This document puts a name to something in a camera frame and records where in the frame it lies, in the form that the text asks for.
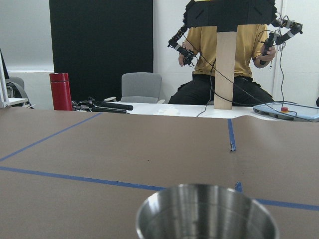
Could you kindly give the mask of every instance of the wooden post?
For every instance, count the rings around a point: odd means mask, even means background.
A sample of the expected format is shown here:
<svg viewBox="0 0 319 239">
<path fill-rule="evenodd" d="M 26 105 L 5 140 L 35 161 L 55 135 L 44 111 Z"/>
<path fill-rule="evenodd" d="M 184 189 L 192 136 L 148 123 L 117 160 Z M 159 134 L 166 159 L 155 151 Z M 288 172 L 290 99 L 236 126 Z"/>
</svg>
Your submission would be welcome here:
<svg viewBox="0 0 319 239">
<path fill-rule="evenodd" d="M 236 38 L 237 32 L 234 31 L 217 33 L 216 69 L 231 82 L 234 82 Z M 220 73 L 216 71 L 215 92 L 232 101 L 234 86 Z M 232 103 L 215 95 L 214 108 L 231 110 Z"/>
</svg>

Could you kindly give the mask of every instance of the black panel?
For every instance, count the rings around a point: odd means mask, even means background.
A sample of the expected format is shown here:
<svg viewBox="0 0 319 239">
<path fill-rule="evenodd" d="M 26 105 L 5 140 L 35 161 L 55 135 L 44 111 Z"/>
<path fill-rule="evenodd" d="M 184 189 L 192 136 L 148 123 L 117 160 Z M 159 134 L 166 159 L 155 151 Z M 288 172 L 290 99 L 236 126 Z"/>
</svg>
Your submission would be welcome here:
<svg viewBox="0 0 319 239">
<path fill-rule="evenodd" d="M 55 72 L 72 100 L 121 97 L 121 76 L 153 72 L 153 0 L 50 0 Z"/>
</svg>

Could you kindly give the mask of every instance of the backpack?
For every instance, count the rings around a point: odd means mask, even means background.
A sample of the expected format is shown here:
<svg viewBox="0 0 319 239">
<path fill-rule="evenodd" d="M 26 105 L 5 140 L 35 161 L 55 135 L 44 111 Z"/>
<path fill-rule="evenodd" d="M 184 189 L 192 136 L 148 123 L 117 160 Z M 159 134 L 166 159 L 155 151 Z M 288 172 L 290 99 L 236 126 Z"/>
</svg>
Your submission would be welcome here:
<svg viewBox="0 0 319 239">
<path fill-rule="evenodd" d="M 30 104 L 29 97 L 21 85 L 9 81 L 6 83 L 6 91 L 8 93 L 9 98 L 26 98 L 26 99 L 28 99 L 26 104 L 27 105 Z M 24 103 L 20 103 L 20 104 L 13 105 L 12 107 L 23 106 L 23 105 L 24 105 Z"/>
</svg>

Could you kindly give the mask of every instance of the red cylinder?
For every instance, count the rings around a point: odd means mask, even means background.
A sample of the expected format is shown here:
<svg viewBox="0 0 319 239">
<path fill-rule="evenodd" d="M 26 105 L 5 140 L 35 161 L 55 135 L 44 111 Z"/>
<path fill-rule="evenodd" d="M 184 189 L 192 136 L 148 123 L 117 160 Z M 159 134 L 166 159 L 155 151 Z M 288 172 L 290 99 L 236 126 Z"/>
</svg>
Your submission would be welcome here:
<svg viewBox="0 0 319 239">
<path fill-rule="evenodd" d="M 57 111 L 71 111 L 71 93 L 68 73 L 50 74 L 53 108 Z"/>
</svg>

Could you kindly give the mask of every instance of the metal bowl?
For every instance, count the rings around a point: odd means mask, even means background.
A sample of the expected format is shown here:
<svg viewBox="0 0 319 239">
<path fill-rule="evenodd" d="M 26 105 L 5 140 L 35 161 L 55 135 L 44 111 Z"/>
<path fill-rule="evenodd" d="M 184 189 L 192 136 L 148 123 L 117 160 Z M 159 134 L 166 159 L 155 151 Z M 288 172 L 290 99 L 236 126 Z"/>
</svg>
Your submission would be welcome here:
<svg viewBox="0 0 319 239">
<path fill-rule="evenodd" d="M 270 213 L 242 193 L 181 184 L 148 197 L 137 213 L 140 239 L 279 239 Z"/>
</svg>

